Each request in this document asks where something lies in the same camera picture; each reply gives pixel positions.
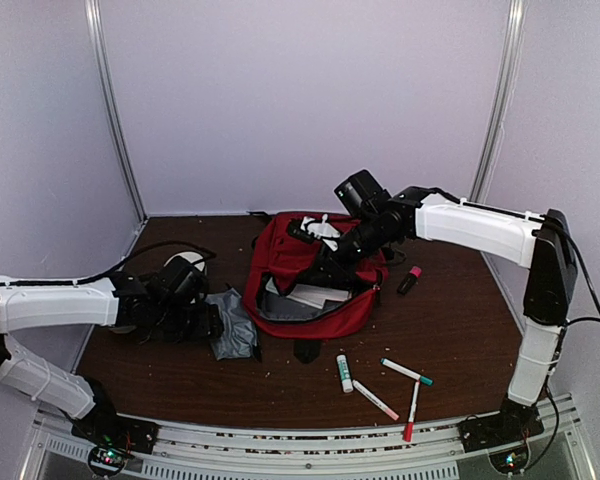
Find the robotic arm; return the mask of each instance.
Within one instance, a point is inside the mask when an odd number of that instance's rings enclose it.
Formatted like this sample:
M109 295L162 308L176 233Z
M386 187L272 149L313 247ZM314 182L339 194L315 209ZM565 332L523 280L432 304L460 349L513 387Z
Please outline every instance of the robotic arm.
M223 332L216 306L203 302L208 290L201 261L173 257L141 279L113 272L84 283L16 280L0 276L0 383L62 410L74 434L104 448L148 453L157 425L120 417L102 385L72 375L30 352L9 334L24 328L92 324L160 327L167 341L217 338Z
M345 234L330 233L320 260L330 272L337 270L334 265L351 271L384 245L416 238L462 245L529 269L524 337L500 412L465 421L460 430L466 451L520 440L525 429L541 433L535 404L558 361L577 277L565 216L556 210L545 215L500 210L440 189L409 187L391 197L366 170L349 177L335 193L361 221ZM309 224L305 230L320 238L324 227Z

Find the marker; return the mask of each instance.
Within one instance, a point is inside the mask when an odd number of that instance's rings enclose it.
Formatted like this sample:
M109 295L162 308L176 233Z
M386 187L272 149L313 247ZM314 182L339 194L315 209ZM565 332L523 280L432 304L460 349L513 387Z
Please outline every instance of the marker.
M349 366L347 365L347 357L344 355L338 355L336 357L338 362L338 371L340 372L340 381L342 382L342 391L344 393L353 392L353 384L351 383L351 373L349 373Z
M413 436L413 424L416 419L416 402L418 401L418 391L420 391L420 382L413 386L413 397L411 397L411 410L409 410L409 421L404 429L404 441L411 443Z
M391 410L387 406L386 403L384 403L382 400L380 400L378 397L376 397L373 393L371 393L369 390L367 390L364 387L364 385L362 385L359 381L357 381L357 380L353 381L353 388L355 388L362 395L364 395L365 397L367 397L367 400L369 400L371 403L373 403L376 407L378 407L384 413L386 413L387 415L389 415L392 420L395 421L395 420L398 419L399 415L396 412L394 412L393 410Z
M433 380L431 380L430 378L422 376L419 373L414 372L413 370L409 370L407 367L398 365L396 362L392 362L388 358L381 358L380 363L383 364L385 367L389 367L391 370L395 370L398 373L413 378L416 382L422 382L428 387L433 385Z
M413 286L418 283L418 278L422 275L422 269L420 267L412 267L404 280L398 285L398 293L400 295L406 295Z

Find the red backpack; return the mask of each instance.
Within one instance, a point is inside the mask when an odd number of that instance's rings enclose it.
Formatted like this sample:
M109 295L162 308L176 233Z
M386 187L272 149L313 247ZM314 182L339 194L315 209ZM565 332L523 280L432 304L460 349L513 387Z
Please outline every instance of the red backpack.
M280 213L267 225L255 242L251 270L243 295L243 305L253 321L264 332L280 338L327 340L351 335L360 330L369 319L376 303L380 285L388 271L381 252L370 259L361 260L356 266L357 287L351 298L341 302L325 303L322 310L306 308L297 302L292 313L273 311L270 304L285 301L296 283L302 283L307 272L316 268L316 258L322 242L305 243L287 233L292 220L305 216L320 219L320 213ZM355 227L358 220L344 215L329 215L329 222L344 233ZM267 290L270 281L279 295Z

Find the vertical metal post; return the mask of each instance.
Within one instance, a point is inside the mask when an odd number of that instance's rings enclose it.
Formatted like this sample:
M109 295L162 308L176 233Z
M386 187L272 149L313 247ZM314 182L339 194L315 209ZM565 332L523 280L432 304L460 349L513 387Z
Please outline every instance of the vertical metal post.
M498 153L502 135L502 122L513 89L513 81L520 56L525 7L525 0L511 0L496 96L491 110L491 119L487 128L480 164L469 196L472 202L484 202L491 182L495 157Z
M93 44L98 70L100 72L100 84L105 100L107 120L109 123L109 129L111 131L111 137L113 138L116 154L118 156L118 161L120 162L120 167L122 169L122 175L124 177L124 182L129 196L131 197L131 202L133 203L136 216L138 221L142 222L147 218L147 215L142 203L142 197L140 196L138 184L133 174L133 168L131 167L131 162L129 160L129 153L127 151L127 145L122 133L122 125L120 123L118 107L113 93L111 71L109 70L109 61L107 59L107 50L105 47L102 21L100 18L100 1L85 0L85 9L87 12L87 24L89 26L91 43Z

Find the white wall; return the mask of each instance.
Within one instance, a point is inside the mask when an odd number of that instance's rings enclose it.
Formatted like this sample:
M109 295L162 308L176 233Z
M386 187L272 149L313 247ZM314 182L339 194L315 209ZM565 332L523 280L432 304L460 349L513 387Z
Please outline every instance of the white wall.
M504 127L488 203L563 210L600 296L600 1L530 2ZM526 275L496 265L521 312ZM595 312L582 278L571 312ZM569 331L553 386L573 393L600 463L600 325Z
M103 2L148 212L340 209L363 167L468 194L508 3Z
M0 2L0 273L82 276L119 260L136 222L107 129L84 3ZM18 338L71 365L84 327ZM0 387L0 480L35 405Z

